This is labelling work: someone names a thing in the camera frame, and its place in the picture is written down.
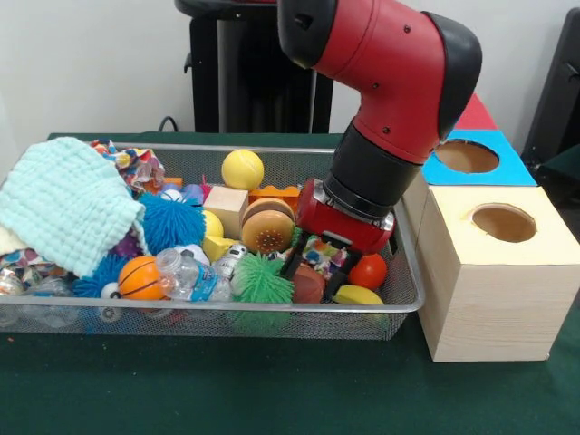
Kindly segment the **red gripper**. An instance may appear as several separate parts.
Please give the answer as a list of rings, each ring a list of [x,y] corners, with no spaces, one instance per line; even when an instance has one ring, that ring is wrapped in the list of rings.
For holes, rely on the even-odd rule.
[[[363,255],[379,253],[385,247],[395,227],[395,216],[391,211],[382,219],[358,217],[337,207],[325,193],[320,179],[308,179],[298,198],[296,224],[309,234],[301,234],[287,256],[280,270],[284,279],[294,277],[313,235],[338,241],[350,249],[324,289],[324,301],[330,303]]]

